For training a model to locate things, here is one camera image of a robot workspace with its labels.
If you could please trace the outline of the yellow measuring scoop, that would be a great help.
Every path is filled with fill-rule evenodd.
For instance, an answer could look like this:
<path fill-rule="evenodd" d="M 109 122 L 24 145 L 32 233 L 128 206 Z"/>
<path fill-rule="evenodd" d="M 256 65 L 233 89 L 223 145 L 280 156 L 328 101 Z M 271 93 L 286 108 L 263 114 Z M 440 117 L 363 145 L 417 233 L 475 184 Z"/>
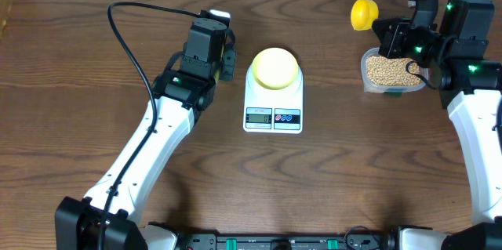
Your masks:
<path fill-rule="evenodd" d="M 373 0 L 357 0 L 351 9 L 351 26 L 356 31 L 367 31 L 379 17 L 379 9 Z"/>

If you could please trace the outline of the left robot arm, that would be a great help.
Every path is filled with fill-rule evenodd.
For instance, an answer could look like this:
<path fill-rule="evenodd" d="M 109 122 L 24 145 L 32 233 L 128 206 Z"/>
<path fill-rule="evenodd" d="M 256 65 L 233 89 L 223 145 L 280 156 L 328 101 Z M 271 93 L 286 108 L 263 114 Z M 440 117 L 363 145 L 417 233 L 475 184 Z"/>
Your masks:
<path fill-rule="evenodd" d="M 58 249 L 175 249 L 178 236 L 153 223 L 138 226 L 160 173 L 200 114 L 218 81 L 235 65 L 230 15 L 194 19 L 182 52 L 152 86 L 153 103 L 114 164 L 82 200 L 65 197 L 55 213 Z"/>

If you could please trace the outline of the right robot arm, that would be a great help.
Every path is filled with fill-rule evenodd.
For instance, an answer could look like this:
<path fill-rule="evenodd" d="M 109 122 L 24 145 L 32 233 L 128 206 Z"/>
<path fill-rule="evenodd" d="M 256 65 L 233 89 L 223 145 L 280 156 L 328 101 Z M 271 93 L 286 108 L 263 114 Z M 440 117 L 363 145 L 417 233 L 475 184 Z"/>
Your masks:
<path fill-rule="evenodd" d="M 448 0 L 439 26 L 438 0 L 412 0 L 411 18 L 381 19 L 369 9 L 368 26 L 380 40 L 379 54 L 410 58 L 430 68 L 422 81 L 438 90 L 460 140 L 470 184 L 472 225 L 455 234 L 398 226 L 384 249 L 499 249 L 501 247 L 501 64 L 486 60 L 494 15 L 492 0 Z"/>

